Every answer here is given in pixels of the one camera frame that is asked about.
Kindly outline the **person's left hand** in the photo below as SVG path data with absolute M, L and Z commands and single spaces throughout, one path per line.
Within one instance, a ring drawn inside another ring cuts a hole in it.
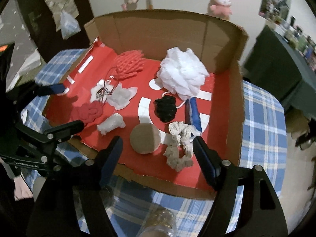
M 21 199 L 32 198 L 33 193 L 28 187 L 27 183 L 25 182 L 22 176 L 15 177 L 13 179 L 15 189 L 14 189 L 14 199 L 19 201 Z

